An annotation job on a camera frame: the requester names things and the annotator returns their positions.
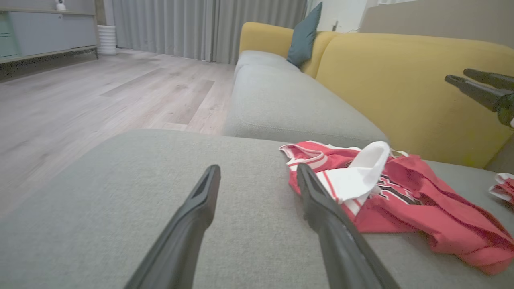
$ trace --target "gray sofa cushion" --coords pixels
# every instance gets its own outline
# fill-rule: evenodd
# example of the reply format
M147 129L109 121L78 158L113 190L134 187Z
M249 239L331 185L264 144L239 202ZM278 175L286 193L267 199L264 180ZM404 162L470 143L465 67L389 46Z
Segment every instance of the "gray sofa cushion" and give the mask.
M328 288L317 235L288 186L283 143L137 130L94 148L0 222L0 287L122 288L205 168L222 181L194 288ZM462 196L514 233L489 197L493 173L429 162ZM507 288L434 254L417 233L365 234L402 288Z
M234 70L234 77L242 67L251 64L266 65L282 70L300 71L298 67L286 61L286 59L280 55L264 51L245 50L239 55L239 60Z
M360 147L386 136L306 74L264 65L237 73L224 135Z

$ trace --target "white container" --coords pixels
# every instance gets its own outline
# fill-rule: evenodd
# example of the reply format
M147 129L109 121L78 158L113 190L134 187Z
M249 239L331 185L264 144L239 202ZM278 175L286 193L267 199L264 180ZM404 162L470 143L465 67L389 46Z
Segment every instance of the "white container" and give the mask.
M98 54L100 55L116 55L116 26L98 25L98 37L100 38L100 46L98 46Z

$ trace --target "teal throw pillow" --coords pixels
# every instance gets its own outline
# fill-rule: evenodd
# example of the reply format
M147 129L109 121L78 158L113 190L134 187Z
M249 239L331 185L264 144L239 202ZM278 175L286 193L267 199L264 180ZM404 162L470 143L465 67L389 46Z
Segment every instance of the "teal throw pillow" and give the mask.
M316 39L316 31L321 17L321 8L323 2L318 4L309 15L295 27L292 34L291 47L287 53L287 61L300 66L313 54L314 39Z

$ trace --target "gray curtain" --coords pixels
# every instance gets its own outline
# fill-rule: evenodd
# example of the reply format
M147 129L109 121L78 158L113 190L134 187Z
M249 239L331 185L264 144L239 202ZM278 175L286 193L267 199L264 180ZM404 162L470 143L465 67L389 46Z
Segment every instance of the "gray curtain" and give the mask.
M245 22L294 28L306 0L113 0L113 6L118 47L234 64Z
M216 0L216 6L213 61L235 64L243 24L294 28L304 18L306 0Z

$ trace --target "floor plank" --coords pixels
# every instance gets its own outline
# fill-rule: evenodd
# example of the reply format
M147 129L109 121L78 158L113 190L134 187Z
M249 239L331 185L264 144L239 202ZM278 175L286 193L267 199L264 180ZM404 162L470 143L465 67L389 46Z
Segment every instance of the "floor plank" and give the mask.
M0 218L94 146L132 129L219 134L234 66L121 49L0 83Z

